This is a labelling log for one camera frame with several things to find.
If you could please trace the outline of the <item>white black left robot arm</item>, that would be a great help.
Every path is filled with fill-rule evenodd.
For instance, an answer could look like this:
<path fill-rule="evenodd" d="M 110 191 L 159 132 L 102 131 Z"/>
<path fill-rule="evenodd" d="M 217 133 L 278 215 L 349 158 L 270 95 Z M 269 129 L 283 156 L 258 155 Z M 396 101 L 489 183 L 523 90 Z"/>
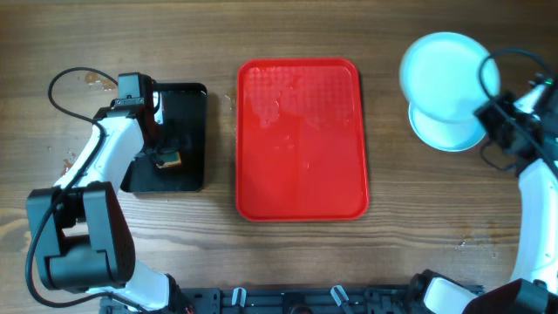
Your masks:
<path fill-rule="evenodd" d="M 136 155 L 157 138 L 154 82 L 132 72 L 115 83 L 119 96 L 87 120 L 92 136 L 74 167 L 27 198 L 27 289 L 51 308 L 106 298 L 140 313 L 188 313 L 175 280 L 137 261 L 117 198 Z"/>

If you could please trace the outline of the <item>light blue plate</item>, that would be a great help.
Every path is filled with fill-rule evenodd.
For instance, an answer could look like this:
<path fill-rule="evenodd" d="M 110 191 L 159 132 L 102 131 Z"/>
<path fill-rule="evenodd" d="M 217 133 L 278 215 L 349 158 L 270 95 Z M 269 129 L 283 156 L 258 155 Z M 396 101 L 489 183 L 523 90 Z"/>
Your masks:
<path fill-rule="evenodd" d="M 478 145 L 486 133 L 479 121 L 449 123 L 425 115 L 412 103 L 408 118 L 413 132 L 428 146 L 440 151 L 457 153 Z"/>
<path fill-rule="evenodd" d="M 444 122 L 473 119 L 487 102 L 478 72 L 491 94 L 500 91 L 500 72 L 493 61 L 481 66 L 488 50 L 474 39 L 454 32 L 421 37 L 405 52 L 399 83 L 407 101 L 430 118 Z"/>

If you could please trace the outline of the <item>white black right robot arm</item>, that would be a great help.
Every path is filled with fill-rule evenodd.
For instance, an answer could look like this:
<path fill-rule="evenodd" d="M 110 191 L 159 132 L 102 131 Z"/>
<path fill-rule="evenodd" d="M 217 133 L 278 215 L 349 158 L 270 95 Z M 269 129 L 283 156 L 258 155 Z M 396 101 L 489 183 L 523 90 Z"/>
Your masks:
<path fill-rule="evenodd" d="M 557 81 L 540 77 L 528 94 L 490 99 L 475 112 L 490 143 L 514 156 L 521 231 L 509 283 L 482 295 L 432 271 L 417 274 L 408 297 L 431 313 L 557 311 Z"/>

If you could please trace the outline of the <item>light blue plate front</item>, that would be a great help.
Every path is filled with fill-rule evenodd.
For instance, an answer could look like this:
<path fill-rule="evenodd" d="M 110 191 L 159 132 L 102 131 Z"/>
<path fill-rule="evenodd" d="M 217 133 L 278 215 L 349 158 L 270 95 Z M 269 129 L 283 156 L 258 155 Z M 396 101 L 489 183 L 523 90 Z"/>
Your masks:
<path fill-rule="evenodd" d="M 440 151 L 457 153 L 478 145 L 486 133 L 479 121 L 449 123 L 425 115 L 412 103 L 408 118 L 413 132 L 428 146 Z"/>

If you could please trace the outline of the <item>orange green sponge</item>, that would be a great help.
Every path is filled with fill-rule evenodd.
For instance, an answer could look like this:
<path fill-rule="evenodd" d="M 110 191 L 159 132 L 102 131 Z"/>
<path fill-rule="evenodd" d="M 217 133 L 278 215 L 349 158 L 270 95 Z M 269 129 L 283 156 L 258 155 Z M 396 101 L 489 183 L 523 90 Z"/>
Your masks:
<path fill-rule="evenodd" d="M 179 152 L 156 154 L 154 160 L 157 168 L 180 167 L 182 165 Z"/>

